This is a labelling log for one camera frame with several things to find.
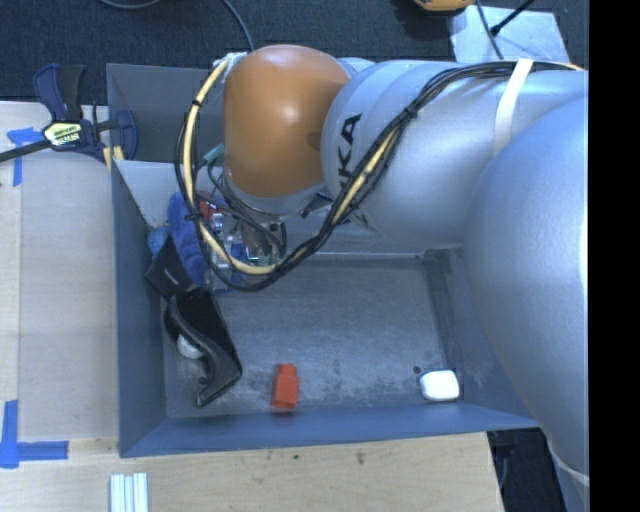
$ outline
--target clamp handle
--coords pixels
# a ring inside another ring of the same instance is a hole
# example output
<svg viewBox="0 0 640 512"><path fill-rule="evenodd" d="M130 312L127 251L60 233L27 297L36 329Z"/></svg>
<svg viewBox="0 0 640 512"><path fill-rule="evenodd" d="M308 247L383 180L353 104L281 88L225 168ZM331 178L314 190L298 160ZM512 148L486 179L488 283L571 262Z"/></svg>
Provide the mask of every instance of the clamp handle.
<svg viewBox="0 0 640 512"><path fill-rule="evenodd" d="M127 160L132 160L138 149L138 125L132 110L118 110L116 112L118 122L118 135L120 147Z"/></svg>
<svg viewBox="0 0 640 512"><path fill-rule="evenodd" d="M38 101L47 107L52 121L82 119L80 86L85 72L82 65L49 64L35 74L33 85Z"/></svg>

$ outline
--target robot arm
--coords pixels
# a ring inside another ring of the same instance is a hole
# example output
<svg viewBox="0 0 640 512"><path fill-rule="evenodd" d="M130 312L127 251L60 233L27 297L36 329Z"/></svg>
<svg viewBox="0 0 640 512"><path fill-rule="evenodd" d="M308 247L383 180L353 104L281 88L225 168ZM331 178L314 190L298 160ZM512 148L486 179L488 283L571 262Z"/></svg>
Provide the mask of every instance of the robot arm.
<svg viewBox="0 0 640 512"><path fill-rule="evenodd" d="M176 176L196 218L202 165L191 140L225 66L205 82L180 140ZM483 329L588 503L588 73L534 62L496 143L516 67L390 61L354 72L308 48L249 54L225 85L224 202L257 232L299 215L320 191L332 203L307 241L255 261L232 254L201 217L198 229L216 275L252 291L285 276L347 220L419 249L462 248Z"/></svg>

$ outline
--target black object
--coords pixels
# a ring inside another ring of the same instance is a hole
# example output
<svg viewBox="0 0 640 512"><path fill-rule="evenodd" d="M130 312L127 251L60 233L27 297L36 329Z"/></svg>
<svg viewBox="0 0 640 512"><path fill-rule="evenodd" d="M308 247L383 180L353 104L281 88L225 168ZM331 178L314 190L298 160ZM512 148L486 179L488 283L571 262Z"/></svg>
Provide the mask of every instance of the black object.
<svg viewBox="0 0 640 512"><path fill-rule="evenodd" d="M498 477L500 492L504 495L504 485L509 471L511 452L516 446L516 440L511 430L487 432L493 463Z"/></svg>
<svg viewBox="0 0 640 512"><path fill-rule="evenodd" d="M167 237L144 277L167 300L185 293L193 285L171 237Z"/></svg>
<svg viewBox="0 0 640 512"><path fill-rule="evenodd" d="M527 0L520 7L518 7L515 11L509 14L505 19L503 19L500 23L491 27L490 32L492 36L497 36L498 32L500 32L512 19L516 16L519 16L522 11L524 11L527 7L529 7L535 0Z"/></svg>
<svg viewBox="0 0 640 512"><path fill-rule="evenodd" d="M82 153L106 163L106 146L100 140L100 132L115 128L119 128L120 147L125 158L133 158L138 146L138 131L132 111L120 110L115 119L98 123L94 108L94 122L83 119L80 86L85 71L82 65L49 64L35 74L35 92L38 101L51 114L51 123L42 130L44 140L0 153L0 162L50 148Z"/></svg>
<svg viewBox="0 0 640 512"><path fill-rule="evenodd" d="M182 335L204 353L208 378L196 395L196 405L204 407L242 375L240 360L215 299L201 288L173 296L164 320L174 339Z"/></svg>
<svg viewBox="0 0 640 512"><path fill-rule="evenodd" d="M117 2L113 0L100 0L100 2L116 9L135 10L146 9L147 7L160 3L160 0L118 0Z"/></svg>

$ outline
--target blue object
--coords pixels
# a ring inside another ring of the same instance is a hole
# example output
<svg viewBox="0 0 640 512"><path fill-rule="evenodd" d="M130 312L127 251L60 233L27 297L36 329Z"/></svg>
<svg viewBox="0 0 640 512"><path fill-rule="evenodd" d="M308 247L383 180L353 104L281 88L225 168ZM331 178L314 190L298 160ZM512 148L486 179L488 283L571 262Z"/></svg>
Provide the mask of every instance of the blue object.
<svg viewBox="0 0 640 512"><path fill-rule="evenodd" d="M133 160L138 149L138 127L132 110L118 110L118 134L120 135L120 147L127 160Z"/></svg>
<svg viewBox="0 0 640 512"><path fill-rule="evenodd" d="M24 146L25 144L31 144L33 142L40 142L44 140L42 133L34 130L33 128L22 128L19 130L9 130L7 137L13 142L17 148ZM22 183L22 157L16 158L13 165L13 186L17 187Z"/></svg>
<svg viewBox="0 0 640 512"><path fill-rule="evenodd" d="M200 249L199 234L193 221L185 220L190 215L184 198L176 192L169 200L167 217L171 229L171 238L176 246L180 261L197 286L204 286L204 276L207 271L207 261Z"/></svg>
<svg viewBox="0 0 640 512"><path fill-rule="evenodd" d="M4 404L2 442L0 442L0 467L15 469L20 462L32 460L64 460L68 458L69 441L40 443L18 442L18 401Z"/></svg>
<svg viewBox="0 0 640 512"><path fill-rule="evenodd" d="M147 245L151 251L151 259L155 260L156 256L164 246L167 238L171 236L171 229L169 226L160 226L151 230L147 237Z"/></svg>
<svg viewBox="0 0 640 512"><path fill-rule="evenodd" d="M82 119L79 87L85 70L81 65L48 64L34 75L33 88L52 121Z"/></svg>

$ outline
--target yellow cable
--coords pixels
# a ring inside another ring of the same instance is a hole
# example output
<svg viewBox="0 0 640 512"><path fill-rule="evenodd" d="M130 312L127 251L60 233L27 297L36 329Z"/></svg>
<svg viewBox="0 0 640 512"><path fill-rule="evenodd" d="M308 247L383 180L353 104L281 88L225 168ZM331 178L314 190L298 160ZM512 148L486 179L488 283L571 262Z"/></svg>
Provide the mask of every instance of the yellow cable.
<svg viewBox="0 0 640 512"><path fill-rule="evenodd" d="M386 151L387 147L389 147L391 142L394 141L397 138L397 135L398 135L397 132L398 132L398 129L395 128L382 141L382 143L380 144L380 147L373 154L373 156L371 157L371 160L369 160L369 162L367 163L367 165L366 165L364 171L362 172L362 174L360 174L360 176L358 176L356 178L356 180L354 181L353 185L349 189L349 192L347 193L347 195L345 196L344 200L340 204L340 207L338 208L338 211L336 212L336 215L331 220L331 224L333 224L335 226L338 223L340 217L342 216L344 211L347 209L347 206L349 206L349 203L351 203L351 201L353 200L355 195L363 187L363 185L365 184L369 174L371 174L371 172L375 169L376 165L378 165L378 162L380 161L380 158L382 157L382 154L384 153L384 151Z"/></svg>
<svg viewBox="0 0 640 512"><path fill-rule="evenodd" d="M202 88L198 92L195 101L191 108L189 109L189 113L187 114L187 121L185 125L185 133L184 133L184 144L182 150L182 159L183 159L183 172L184 172L184 183L187 189L187 196L191 204L195 204L193 197L193 177L191 176L191 147L193 142L193 133L196 124L196 118L198 116L198 111L200 110L200 105L204 102L207 95L209 94L209 90L213 87L213 84L216 82L218 77L224 72L224 70L229 65L229 58L224 59L215 69L211 72L211 74L207 77L207 80L203 84ZM275 268L275 265L269 265L266 267L254 267L253 265L248 265L243 261L240 261L232 256L229 256L225 251L224 247L218 243L218 241L211 235L211 233L207 230L205 226L202 224L198 224L200 228L200 233L202 233L202 237L205 242L216 252L223 261L227 262L230 265L233 265L235 268L244 272L245 274L251 275L265 275L269 274Z"/></svg>
<svg viewBox="0 0 640 512"><path fill-rule="evenodd" d="M227 68L229 63L230 63L230 58L227 57L226 59L222 60L220 64L218 64L218 66L215 67L215 69L207 77L207 80L203 84L200 91L198 91L198 94L194 100L194 103L189 109L189 112L187 114L187 120L185 123L185 132L184 132L184 143L183 143L183 149L182 149L182 153L183 153L182 158L183 158L183 167L184 167L183 169L184 183L185 183L185 188L187 190L187 196L191 204L195 204L194 197L193 197L193 176L191 175L191 167L192 167L191 147L193 143L193 134L195 130L196 118L198 116L198 111L200 110L200 105L204 102L207 95L209 94L209 90L213 87L216 80L224 72L224 70ZM389 147L390 144L395 142L395 140L397 139L397 136L398 136L398 130L395 129L391 131L389 135L387 135L387 137L382 141L382 143L380 144L380 147L377 149L377 151L374 153L374 155L371 157L371 159L367 163L365 170L355 180L355 182L349 189L349 192L346 194L344 200L340 204L340 207L338 208L336 215L332 219L333 225L337 224L338 220L340 219L344 211L347 209L347 207L349 206L349 204L351 203L355 195L364 186L369 174L371 174L371 172L375 169L384 151ZM209 247L211 247L223 261L225 261L230 265L233 265L239 271L249 275L267 275L273 272L273 270L277 267L277 265L268 265L265 267L256 267L253 265L248 265L243 261L240 261L234 258L233 256L228 255L224 247L218 243L218 241L213 237L213 235L211 235L211 233L206 229L205 226L203 226L202 224L199 224L199 228L200 228L200 233L202 234L202 237L204 241L207 243L207 245L209 245ZM291 261L295 261L303 253L304 251L298 251L292 256Z"/></svg>
<svg viewBox="0 0 640 512"><path fill-rule="evenodd" d="M565 66L569 69L573 69L575 71L586 71L584 68L581 68L577 64L573 64L571 62L557 62L557 61L549 61L551 64L558 64L559 66Z"/></svg>

